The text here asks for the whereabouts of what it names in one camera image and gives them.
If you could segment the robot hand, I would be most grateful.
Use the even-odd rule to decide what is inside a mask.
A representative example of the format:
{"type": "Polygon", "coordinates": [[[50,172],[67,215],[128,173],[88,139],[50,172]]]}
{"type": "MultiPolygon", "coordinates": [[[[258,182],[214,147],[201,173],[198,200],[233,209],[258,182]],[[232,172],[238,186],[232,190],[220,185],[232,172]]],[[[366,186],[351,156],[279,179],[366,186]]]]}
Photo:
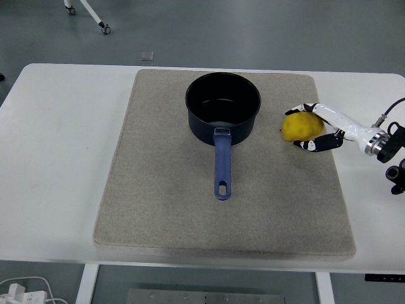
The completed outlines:
{"type": "Polygon", "coordinates": [[[285,113],[282,136],[295,146],[322,152],[352,141],[366,155],[378,155],[390,136],[379,127],[365,127],[347,115],[319,103],[303,103],[285,113]]]}

